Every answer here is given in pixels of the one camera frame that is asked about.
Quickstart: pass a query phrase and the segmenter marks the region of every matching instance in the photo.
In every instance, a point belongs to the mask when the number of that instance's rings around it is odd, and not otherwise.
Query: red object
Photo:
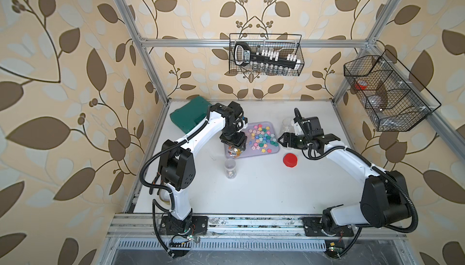
[[[283,162],[287,167],[294,167],[297,165],[297,156],[292,153],[287,153],[283,158]]]

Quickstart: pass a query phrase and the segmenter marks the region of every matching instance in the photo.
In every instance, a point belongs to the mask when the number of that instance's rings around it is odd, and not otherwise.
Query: vent grille
[[[161,250],[163,249],[157,240],[147,240],[144,238],[125,238],[120,240],[119,249],[136,249],[136,250]],[[179,247],[171,248],[173,250],[191,249],[191,250],[254,250],[254,251],[325,251],[326,245],[324,240],[295,239],[295,240],[249,240],[249,239],[201,239],[196,244],[189,242]]]

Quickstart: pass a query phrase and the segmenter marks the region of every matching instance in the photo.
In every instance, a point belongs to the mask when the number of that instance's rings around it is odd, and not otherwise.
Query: wallpaper
[[[378,44],[397,54],[438,98],[439,114],[465,138],[464,2],[403,0]]]
[[[158,94],[113,0],[0,4],[0,264],[91,264]]]
[[[387,0],[126,0],[146,38],[217,39],[220,33],[365,39]]]
[[[229,69],[228,51],[155,47],[149,50],[168,97],[190,99],[332,99],[344,79],[353,48],[303,48],[300,76],[268,76]]]
[[[443,106],[436,112],[462,135],[464,2],[402,0],[379,41],[438,97]],[[339,102],[341,117],[364,156],[404,174],[418,210],[418,228],[408,234],[418,259],[425,265],[465,264],[465,165],[426,121],[409,132],[375,132],[354,93]]]

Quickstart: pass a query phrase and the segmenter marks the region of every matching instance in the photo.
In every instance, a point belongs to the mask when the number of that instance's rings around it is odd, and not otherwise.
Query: green case
[[[207,107],[209,105],[212,104],[201,96],[198,96],[183,107],[173,111],[170,114],[171,122],[187,134],[206,117]]]

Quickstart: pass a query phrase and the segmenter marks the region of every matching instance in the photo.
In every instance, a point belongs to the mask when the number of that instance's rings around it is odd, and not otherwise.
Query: brown leaf
[[[146,83],[146,89],[150,94],[154,92],[154,85],[152,82],[149,81]]]
[[[23,97],[23,86],[12,81],[0,82],[0,111],[8,109]]]
[[[243,99],[247,96],[248,93],[249,93],[248,89],[241,89],[240,91],[237,92],[237,97],[239,99]]]
[[[107,72],[103,65],[102,59],[95,49],[90,51],[87,58],[87,76],[92,85],[101,92],[107,84]]]
[[[126,86],[124,88],[123,101],[124,106],[129,111],[132,108],[132,104],[134,103],[134,88],[132,87],[130,79],[127,80]]]
[[[358,6],[358,0],[335,0],[336,7],[341,12],[350,12]]]
[[[376,16],[375,16],[376,20],[377,20],[378,17],[380,16],[380,13],[381,13],[381,11],[383,10],[383,8],[384,8],[384,4],[380,4],[380,7],[379,7],[378,10],[376,11]]]
[[[465,254],[457,241],[451,241],[442,248],[442,257],[447,265],[465,264]]]
[[[73,238],[66,238],[58,256],[58,265],[72,265],[78,257],[79,245]]]
[[[95,256],[96,252],[97,252],[97,249],[93,249],[92,251],[87,253],[84,257],[82,257],[78,265],[90,265],[92,263],[93,257]]]
[[[7,255],[26,238],[25,233],[14,233],[0,237],[0,258]]]
[[[282,18],[291,16],[291,10],[289,10],[289,6],[285,2],[276,2],[276,5],[274,6],[274,11],[278,16]]]
[[[134,7],[132,5],[127,6],[129,8],[129,11],[131,12],[131,16],[134,20],[136,20],[136,12],[134,11]]]
[[[346,39],[346,36],[338,35],[338,36],[331,37],[328,40],[345,40],[345,39]]]
[[[322,88],[322,86],[320,84],[309,85],[309,86],[305,86],[305,87],[312,90],[312,91],[319,91]]]
[[[228,17],[231,17],[235,11],[236,11],[236,3],[226,2],[221,8],[221,11],[219,11],[219,16],[222,18],[228,18]]]
[[[108,140],[108,150],[116,161],[121,161],[126,156],[126,149],[117,140]]]
[[[55,12],[56,7],[55,0],[39,0],[39,9],[44,17],[51,16]]]
[[[121,183],[123,182],[123,178],[124,173],[123,171],[120,171],[113,180],[112,187],[110,188],[110,193],[108,193],[108,195],[112,195],[118,190],[118,188],[121,186]]]
[[[194,89],[195,86],[193,85],[181,85],[180,88],[183,90],[183,91],[189,91],[191,89]]]
[[[408,5],[400,9],[397,13],[396,17],[394,18],[394,23],[398,25],[406,24],[410,22],[420,11],[419,6],[415,5]]]
[[[131,135],[126,128],[116,128],[115,129],[116,140],[125,148],[131,145]]]
[[[433,60],[430,54],[423,50],[413,64],[408,78],[419,91],[422,91],[433,78],[433,73]]]
[[[389,149],[394,143],[397,142],[399,132],[382,132],[380,136],[380,148],[383,150]]]
[[[31,149],[49,150],[61,145],[70,132],[69,127],[57,118],[37,117],[21,124],[6,139]]]
[[[315,99],[313,96],[306,95],[306,94],[302,94],[300,96],[300,100],[313,100],[313,99]]]
[[[90,167],[79,170],[63,184],[54,199],[64,201],[77,197],[89,187],[94,177],[95,170]]]
[[[430,255],[420,252],[420,257],[425,265],[439,265],[439,263]]]
[[[253,93],[253,96],[258,98],[258,99],[262,99],[263,98],[263,91],[260,90],[260,89],[253,89],[252,90],[252,93]]]
[[[24,181],[21,181],[0,191],[0,218],[18,201],[23,190]]]
[[[426,184],[440,197],[457,204],[465,204],[465,190],[452,178],[436,170],[423,173]]]
[[[160,12],[171,12],[176,7],[177,0],[156,0],[155,9]]]
[[[226,72],[226,76],[236,76],[239,72],[236,69],[231,69],[230,71]]]
[[[347,103],[349,102],[349,94],[346,92],[342,99],[344,100],[344,105],[347,105]]]
[[[181,73],[181,75],[180,75],[179,77],[181,77],[181,78],[188,78],[189,76],[191,76],[191,72],[190,72],[190,71],[186,71],[186,72]]]
[[[60,35],[60,48],[64,53],[71,53],[78,47],[81,32],[79,28],[71,29]]]
[[[109,4],[103,3],[97,6],[102,17],[110,23],[118,22],[118,15],[116,14],[115,9]]]
[[[168,61],[169,64],[171,65],[175,64],[173,57],[168,52],[165,52],[165,59],[166,61]]]
[[[116,62],[120,62],[124,58],[124,54],[126,53],[126,44],[121,43],[116,47],[115,59]]]
[[[280,84],[277,84],[277,85],[272,85],[272,86],[270,86],[270,88],[268,88],[268,93],[269,94],[278,93],[278,92],[280,92],[282,90],[283,87],[284,87],[283,83],[280,83]]]
[[[391,46],[391,45],[386,45],[384,47],[384,49],[387,50],[387,52],[386,52],[387,58],[391,59],[392,63],[397,63],[397,50],[396,50],[396,48],[394,48],[394,46]]]
[[[131,55],[132,64],[136,66],[136,48],[132,45],[129,47],[129,55]]]
[[[221,90],[221,91],[224,92],[225,94],[232,94],[232,93],[234,93],[233,88],[230,87],[230,86],[228,86],[228,85],[218,84],[218,88],[219,88],[219,90]]]
[[[228,52],[224,51],[223,49],[213,49],[212,52],[213,54],[215,54],[216,57],[218,57],[221,60],[229,59]]]
[[[443,30],[442,31],[442,44],[449,53],[460,55],[465,53],[465,36],[463,34]]]
[[[363,121],[362,124],[362,131],[363,135],[365,136],[365,139],[367,139],[368,141],[372,139],[372,131],[365,121]]]
[[[338,52],[336,55],[333,56],[333,58],[331,58],[331,60],[329,60],[329,64],[333,65],[333,64],[336,63],[340,58],[341,58],[341,53]]]
[[[137,127],[136,137],[140,139],[142,137],[142,133],[144,132],[144,120],[141,120],[139,126]]]
[[[395,142],[386,150],[386,159],[392,163],[402,161],[407,153],[407,142]]]
[[[311,74],[313,75],[313,77],[323,78],[323,74],[320,71],[313,71]]]
[[[287,40],[287,33],[282,33],[276,38],[276,40]]]
[[[462,125],[459,128],[457,128],[457,132],[465,139],[465,125]]]

